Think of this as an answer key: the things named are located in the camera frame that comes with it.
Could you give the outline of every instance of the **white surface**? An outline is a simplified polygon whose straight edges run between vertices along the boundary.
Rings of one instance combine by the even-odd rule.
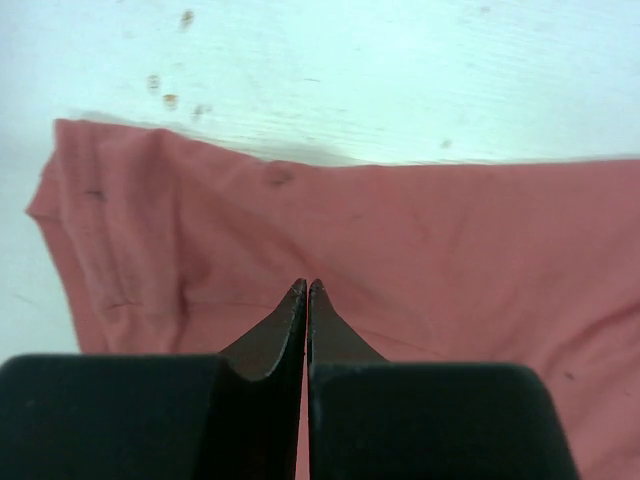
[[[76,348],[22,213],[56,117],[312,163],[640,151],[637,0],[3,0],[0,19],[0,361]]]

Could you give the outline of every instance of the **pink fabric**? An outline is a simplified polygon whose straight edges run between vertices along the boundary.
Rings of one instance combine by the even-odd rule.
[[[584,478],[640,478],[640,162],[318,168],[66,120],[56,142],[29,213],[84,352],[217,351],[319,277],[389,359],[533,367]]]

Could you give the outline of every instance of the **red cloth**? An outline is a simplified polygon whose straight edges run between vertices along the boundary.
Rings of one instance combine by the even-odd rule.
[[[640,478],[640,162],[319,168],[66,120],[56,143],[29,213],[82,351],[217,351],[319,277],[391,360],[533,367],[584,478]]]

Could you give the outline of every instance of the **black object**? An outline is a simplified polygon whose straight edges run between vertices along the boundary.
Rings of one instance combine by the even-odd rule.
[[[0,478],[293,479],[307,316],[312,480],[578,479],[531,370],[388,362],[304,280],[217,355],[10,360]]]

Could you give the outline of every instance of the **fabric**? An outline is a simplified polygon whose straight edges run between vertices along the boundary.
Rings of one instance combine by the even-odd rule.
[[[59,120],[28,212],[84,352],[217,351],[321,278],[390,360],[531,366],[584,478],[634,480],[639,184],[637,161],[320,168]]]

